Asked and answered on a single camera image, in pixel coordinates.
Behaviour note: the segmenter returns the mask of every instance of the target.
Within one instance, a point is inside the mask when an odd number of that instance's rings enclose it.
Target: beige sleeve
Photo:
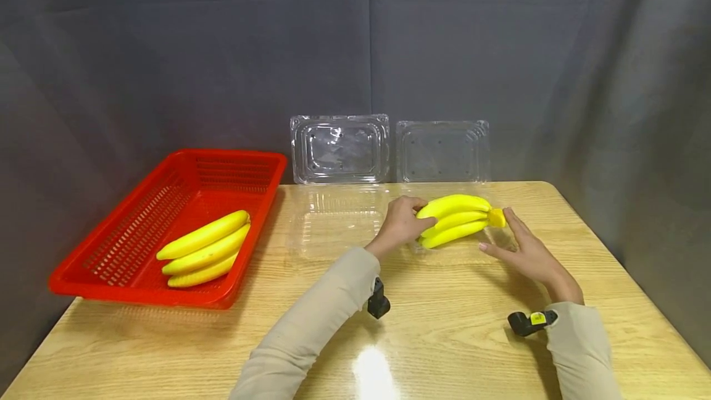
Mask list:
[[[380,263],[351,249],[286,311],[242,367],[230,399],[291,399],[333,334],[373,295]]]
[[[546,329],[563,399],[622,399],[612,372],[612,350],[598,311],[574,302],[555,302],[546,310],[558,314]]]

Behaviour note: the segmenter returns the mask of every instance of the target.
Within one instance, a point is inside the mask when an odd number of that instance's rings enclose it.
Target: plastic container lid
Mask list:
[[[489,179],[488,122],[485,120],[401,120],[397,123],[397,181],[485,182]]]
[[[291,157],[297,184],[384,182],[388,115],[294,116]]]

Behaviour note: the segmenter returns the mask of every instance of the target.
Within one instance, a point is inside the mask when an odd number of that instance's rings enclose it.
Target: gray backdrop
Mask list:
[[[0,392],[161,157],[294,114],[488,119],[493,178],[558,186],[709,364],[710,104],[711,0],[0,0]]]

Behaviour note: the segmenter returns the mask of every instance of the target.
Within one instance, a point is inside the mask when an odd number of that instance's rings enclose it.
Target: banana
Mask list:
[[[210,264],[202,269],[194,270],[191,273],[173,275],[170,279],[168,279],[168,287],[189,288],[221,277],[232,269],[232,265],[235,263],[235,259],[237,259],[237,254],[238,252],[235,252],[217,263]]]
[[[424,238],[420,244],[426,247],[426,249],[434,249],[444,243],[458,240],[464,236],[472,235],[472,233],[482,230],[487,225],[488,221],[486,219],[479,219],[478,221],[462,224],[461,226],[448,228],[448,230],[437,233],[437,235],[430,238]]]
[[[435,217],[438,220],[458,212],[478,210],[488,212],[491,204],[483,198],[471,194],[450,194],[446,197],[431,200],[429,204],[417,212],[417,218]]]
[[[229,232],[237,230],[245,223],[249,222],[249,214],[244,210],[230,213],[217,221],[213,221],[206,226],[198,228],[196,231],[179,237],[177,240],[168,243],[161,249],[156,258],[159,260],[170,260],[181,258],[202,247],[212,244],[226,236]]]
[[[247,237],[247,232],[249,232],[249,224],[244,224],[237,231],[230,233],[221,240],[198,249],[192,254],[170,261],[163,267],[163,274],[178,275],[188,273],[215,263],[215,261],[219,261],[239,249],[244,242],[244,238]]]
[[[475,212],[453,213],[448,217],[440,219],[440,221],[438,221],[434,225],[434,227],[430,227],[428,230],[423,231],[422,238],[429,238],[431,236],[437,235],[437,233],[439,232],[448,230],[448,228],[456,227],[472,221],[477,221],[477,219],[485,219],[486,214],[486,212],[479,212],[478,210]]]
[[[499,228],[506,227],[506,217],[504,217],[504,210],[491,209],[488,212],[488,218],[490,226]]]

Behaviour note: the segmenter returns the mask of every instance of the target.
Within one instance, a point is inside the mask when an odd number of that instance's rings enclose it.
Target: transparent plastic tray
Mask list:
[[[334,260],[380,230],[390,192],[380,185],[314,186],[295,191],[286,247],[304,260]]]
[[[387,181],[388,115],[294,116],[291,157],[297,184]]]
[[[475,194],[488,200],[493,207],[502,207],[499,202],[491,196],[487,184],[479,182],[462,182],[453,186],[452,184],[406,184],[401,188],[403,195],[432,200],[444,197],[448,194],[462,193]],[[465,236],[459,240],[444,244],[436,249],[425,249],[418,242],[410,243],[411,259],[424,265],[452,265],[452,264],[490,264],[496,263],[496,259],[479,250],[481,241],[496,244],[505,249],[515,250],[516,242],[514,234],[508,227],[486,227],[484,230]]]
[[[488,181],[488,122],[399,121],[396,180]]]

